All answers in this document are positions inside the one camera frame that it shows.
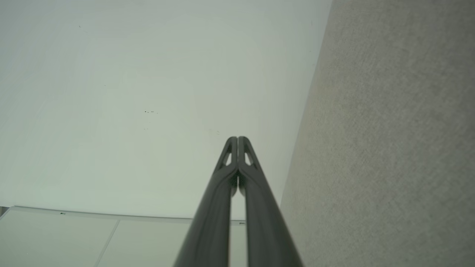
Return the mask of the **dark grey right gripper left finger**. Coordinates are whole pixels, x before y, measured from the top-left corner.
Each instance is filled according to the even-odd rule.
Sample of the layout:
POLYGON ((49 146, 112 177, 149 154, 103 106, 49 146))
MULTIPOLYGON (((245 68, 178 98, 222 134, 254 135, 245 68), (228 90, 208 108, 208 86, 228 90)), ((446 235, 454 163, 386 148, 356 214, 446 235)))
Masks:
POLYGON ((238 139, 227 139, 174 267, 228 267, 231 199, 238 186, 238 139))

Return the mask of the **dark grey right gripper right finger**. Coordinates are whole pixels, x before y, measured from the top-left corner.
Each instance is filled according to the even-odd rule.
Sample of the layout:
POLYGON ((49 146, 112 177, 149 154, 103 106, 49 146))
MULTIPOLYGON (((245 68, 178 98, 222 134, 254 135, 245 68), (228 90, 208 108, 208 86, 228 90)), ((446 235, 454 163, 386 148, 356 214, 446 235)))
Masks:
POLYGON ((304 267, 250 140, 241 136, 238 146, 248 267, 304 267))

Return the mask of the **grey fabric sofa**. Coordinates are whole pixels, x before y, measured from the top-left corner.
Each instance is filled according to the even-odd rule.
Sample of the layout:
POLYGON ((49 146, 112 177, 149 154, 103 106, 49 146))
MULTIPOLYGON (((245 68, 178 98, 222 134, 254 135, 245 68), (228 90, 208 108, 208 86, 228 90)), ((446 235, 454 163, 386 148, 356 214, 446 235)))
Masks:
POLYGON ((475 267, 475 0, 333 0, 281 211, 305 267, 475 267))

